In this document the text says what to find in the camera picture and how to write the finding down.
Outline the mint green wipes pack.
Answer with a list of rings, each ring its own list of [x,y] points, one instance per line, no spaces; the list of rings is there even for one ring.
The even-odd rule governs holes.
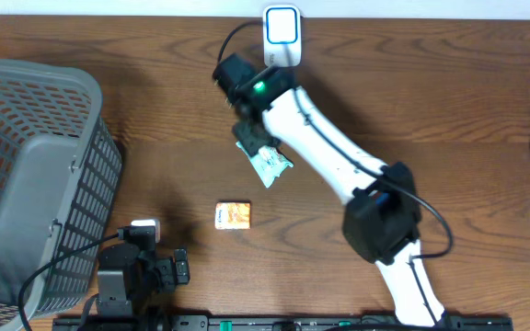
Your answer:
[[[286,168],[294,166],[274,147],[262,146],[255,155],[250,156],[241,142],[236,142],[236,146],[247,156],[265,188],[269,188]]]

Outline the small orange packet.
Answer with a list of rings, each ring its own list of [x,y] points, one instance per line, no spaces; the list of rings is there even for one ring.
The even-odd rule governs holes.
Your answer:
[[[215,205],[214,227],[217,230],[247,230],[250,215],[249,202],[221,201]]]

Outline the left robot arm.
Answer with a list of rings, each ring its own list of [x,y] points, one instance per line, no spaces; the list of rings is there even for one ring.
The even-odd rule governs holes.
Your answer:
[[[103,249],[98,257],[97,315],[82,330],[169,330],[169,318],[151,304],[156,294],[170,293],[190,282],[188,253],[177,249],[159,258],[134,244]]]

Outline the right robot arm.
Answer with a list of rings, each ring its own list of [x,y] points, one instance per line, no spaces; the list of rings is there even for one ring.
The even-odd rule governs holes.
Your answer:
[[[274,177],[277,149],[291,147],[324,179],[344,207],[341,230],[363,260],[378,267],[404,325],[443,326],[445,309],[422,265],[421,208],[413,175],[368,154],[332,124],[277,66],[262,72],[237,54],[219,58],[213,80],[235,107],[232,133],[256,166]]]

